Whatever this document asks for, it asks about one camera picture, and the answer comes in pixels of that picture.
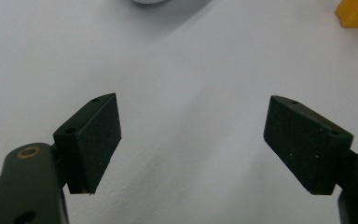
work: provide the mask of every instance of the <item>white object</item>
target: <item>white object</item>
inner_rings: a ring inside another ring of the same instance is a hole
[[[163,2],[164,0],[133,0],[133,1],[142,4],[155,4],[155,3]]]

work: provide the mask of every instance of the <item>screw hole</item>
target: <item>screw hole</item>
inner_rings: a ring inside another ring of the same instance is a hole
[[[70,129],[67,129],[65,132],[66,133],[74,133],[76,131],[76,128],[70,128]]]
[[[40,147],[23,148],[19,153],[17,153],[17,157],[20,159],[28,159],[35,156],[37,153],[39,153],[39,151]]]
[[[16,218],[14,224],[28,224],[31,223],[36,217],[35,212],[25,212]]]

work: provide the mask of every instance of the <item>white table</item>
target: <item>white table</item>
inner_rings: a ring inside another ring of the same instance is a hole
[[[6,154],[116,92],[123,139],[71,223],[338,224],[263,140],[269,97],[355,135],[358,29],[338,0],[0,0],[0,172]]]

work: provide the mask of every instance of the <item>white surface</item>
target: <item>white surface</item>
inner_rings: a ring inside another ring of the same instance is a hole
[[[355,135],[358,29],[338,0],[0,0],[0,171],[53,143],[88,100],[116,92],[123,139],[71,223],[338,224],[264,143],[269,97]]]
[[[160,3],[162,1],[165,1],[165,0],[133,0],[137,3],[142,3],[142,4],[156,4],[156,3]]]

